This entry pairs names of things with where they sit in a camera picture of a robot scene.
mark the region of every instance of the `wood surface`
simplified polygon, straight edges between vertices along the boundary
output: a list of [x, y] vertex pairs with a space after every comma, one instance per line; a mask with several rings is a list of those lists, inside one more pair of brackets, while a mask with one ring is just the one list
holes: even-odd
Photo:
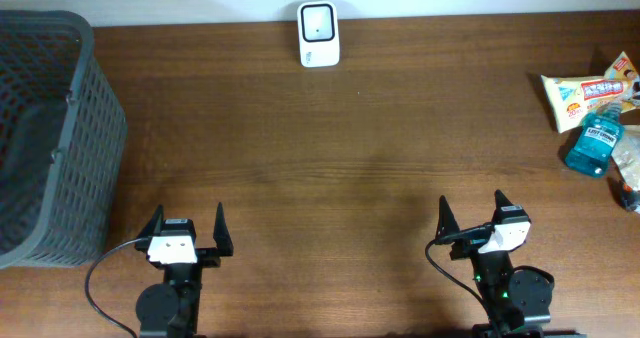
[[[95, 36], [129, 123], [108, 247], [158, 204], [210, 246], [224, 204], [236, 255], [204, 272], [202, 334], [429, 336], [485, 322], [424, 247], [440, 195], [470, 227], [491, 218], [497, 188], [533, 221], [514, 265], [556, 278], [548, 328], [640, 334], [640, 216], [606, 179], [565, 167], [571, 134], [555, 131], [539, 83], [602, 74], [623, 50], [640, 64], [639, 12], [345, 20], [340, 63], [319, 69], [300, 65], [295, 23]], [[469, 261], [434, 257], [472, 283]], [[86, 270], [0, 271], [0, 336], [126, 337], [87, 304]], [[136, 299], [161, 280], [128, 249], [92, 291], [138, 330]]]

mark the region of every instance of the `black cable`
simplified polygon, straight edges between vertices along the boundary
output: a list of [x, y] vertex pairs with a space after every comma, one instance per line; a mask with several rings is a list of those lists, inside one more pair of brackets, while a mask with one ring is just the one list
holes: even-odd
[[427, 260], [429, 261], [429, 263], [431, 263], [433, 268], [435, 268], [443, 276], [449, 278], [450, 281], [452, 281], [453, 283], [455, 283], [458, 286], [462, 287], [462, 289], [466, 290], [467, 292], [471, 293], [471, 295], [480, 303], [480, 305], [482, 305], [482, 308], [484, 309], [485, 313], [487, 314], [487, 318], [489, 319], [489, 323], [491, 324], [491, 327], [493, 328], [493, 331], [496, 333], [496, 338], [502, 338], [502, 334], [500, 334], [500, 330], [498, 329], [498, 326], [493, 321], [493, 319], [491, 319], [491, 314], [489, 313], [489, 307], [487, 307], [487, 304], [485, 303], [484, 299], [482, 299], [482, 297], [478, 293], [476, 293], [473, 289], [471, 289], [471, 287], [469, 287], [468, 285], [460, 282], [454, 276], [452, 276], [451, 274], [447, 273], [447, 271], [442, 269], [431, 258], [431, 256], [429, 255], [429, 249], [431, 249], [431, 247], [436, 243], [436, 241], [437, 241], [436, 239], [432, 240], [431, 242], [429, 242], [429, 244], [427, 244], [427, 247], [424, 249], [424, 254], [427, 256]]
[[115, 325], [118, 328], [122, 328], [125, 331], [127, 331], [127, 333], [131, 334], [131, 336], [133, 338], [137, 338], [136, 332], [134, 332], [131, 328], [127, 327], [126, 325], [118, 322], [117, 320], [113, 319], [110, 315], [108, 315], [107, 313], [105, 313], [102, 309], [100, 309], [100, 307], [98, 307], [98, 305], [96, 304], [96, 302], [93, 300], [93, 298], [91, 298], [91, 293], [89, 293], [89, 280], [91, 279], [91, 273], [93, 273], [93, 270], [96, 269], [96, 267], [98, 266], [98, 264], [100, 264], [100, 262], [102, 262], [105, 258], [109, 257], [110, 255], [114, 254], [115, 252], [121, 250], [122, 248], [125, 248], [131, 244], [137, 243], [137, 242], [141, 242], [144, 240], [148, 240], [149, 238], [137, 238], [134, 240], [130, 240], [128, 242], [124, 242], [122, 244], [120, 244], [119, 246], [113, 248], [112, 250], [108, 251], [107, 253], [103, 254], [100, 258], [96, 259], [95, 262], [93, 262], [93, 264], [91, 265], [91, 267], [89, 268], [89, 271], [87, 272], [87, 278], [85, 278], [84, 280], [84, 295], [87, 297], [87, 300], [89, 301], [89, 305], [96, 310], [96, 312], [98, 312], [98, 314], [100, 314], [104, 319], [106, 319], [109, 323]]

